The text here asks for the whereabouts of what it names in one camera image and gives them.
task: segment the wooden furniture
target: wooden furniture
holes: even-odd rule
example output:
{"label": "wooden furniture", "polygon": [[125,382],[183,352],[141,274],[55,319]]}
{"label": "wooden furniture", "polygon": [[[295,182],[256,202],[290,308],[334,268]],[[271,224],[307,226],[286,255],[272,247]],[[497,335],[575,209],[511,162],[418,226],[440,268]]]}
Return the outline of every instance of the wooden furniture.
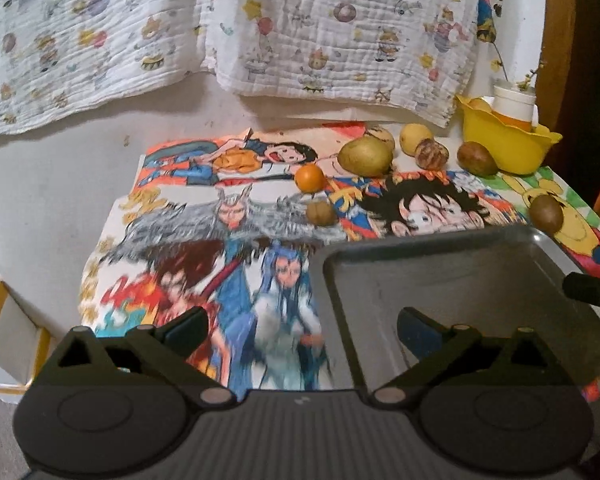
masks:
{"label": "wooden furniture", "polygon": [[540,121],[564,136],[546,161],[568,178],[600,78],[600,0],[546,0],[541,57]]}

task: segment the metal bolt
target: metal bolt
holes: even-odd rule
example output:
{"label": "metal bolt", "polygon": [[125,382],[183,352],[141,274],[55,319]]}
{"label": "metal bolt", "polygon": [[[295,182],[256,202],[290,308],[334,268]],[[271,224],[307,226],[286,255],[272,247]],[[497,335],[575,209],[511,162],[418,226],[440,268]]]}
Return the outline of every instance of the metal bolt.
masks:
{"label": "metal bolt", "polygon": [[207,388],[200,394],[203,402],[216,406],[228,403],[232,397],[231,391],[226,388]]}
{"label": "metal bolt", "polygon": [[407,394],[400,388],[390,386],[388,388],[380,388],[374,393],[374,397],[378,402],[383,404],[398,404],[407,398]]}

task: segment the orange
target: orange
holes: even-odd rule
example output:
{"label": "orange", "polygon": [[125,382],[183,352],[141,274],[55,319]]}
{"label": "orange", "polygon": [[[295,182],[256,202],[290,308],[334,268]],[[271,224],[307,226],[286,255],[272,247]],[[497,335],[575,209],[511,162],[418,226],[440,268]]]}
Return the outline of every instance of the orange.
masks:
{"label": "orange", "polygon": [[315,164],[305,164],[296,171],[294,181],[303,193],[318,193],[326,184],[324,173]]}

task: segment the white box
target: white box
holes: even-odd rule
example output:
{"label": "white box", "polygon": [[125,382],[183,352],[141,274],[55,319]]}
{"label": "white box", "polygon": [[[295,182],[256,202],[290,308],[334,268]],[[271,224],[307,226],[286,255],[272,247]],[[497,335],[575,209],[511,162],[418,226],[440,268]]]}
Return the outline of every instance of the white box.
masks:
{"label": "white box", "polygon": [[55,344],[23,313],[0,282],[0,398],[18,402]]}

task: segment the brown fruit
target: brown fruit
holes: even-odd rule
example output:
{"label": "brown fruit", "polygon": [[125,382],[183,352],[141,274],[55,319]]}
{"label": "brown fruit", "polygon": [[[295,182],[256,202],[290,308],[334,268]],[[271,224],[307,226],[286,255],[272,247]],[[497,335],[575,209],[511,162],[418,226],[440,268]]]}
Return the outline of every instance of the brown fruit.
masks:
{"label": "brown fruit", "polygon": [[529,205],[529,217],[534,227],[548,235],[555,235],[564,223],[562,206],[550,195],[540,195],[532,199]]}
{"label": "brown fruit", "polygon": [[439,171],[449,160],[449,150],[433,139],[424,139],[416,146],[415,156],[423,170]]}
{"label": "brown fruit", "polygon": [[306,218],[313,225],[327,227],[338,221],[338,215],[330,202],[314,200],[306,205]]}
{"label": "brown fruit", "polygon": [[433,134],[424,124],[405,124],[400,132],[400,148],[407,155],[415,156],[417,145],[424,139],[433,139]]}
{"label": "brown fruit", "polygon": [[463,142],[458,148],[458,164],[463,170],[477,176],[491,176],[498,173],[496,161],[493,160],[489,150],[472,140]]}
{"label": "brown fruit", "polygon": [[363,136],[347,142],[338,153],[338,163],[359,176],[387,174],[394,160],[394,152],[385,142],[372,136]]}
{"label": "brown fruit", "polygon": [[392,133],[385,130],[382,126],[370,126],[366,129],[365,135],[375,137],[376,139],[382,140],[391,149],[395,150],[395,139]]}

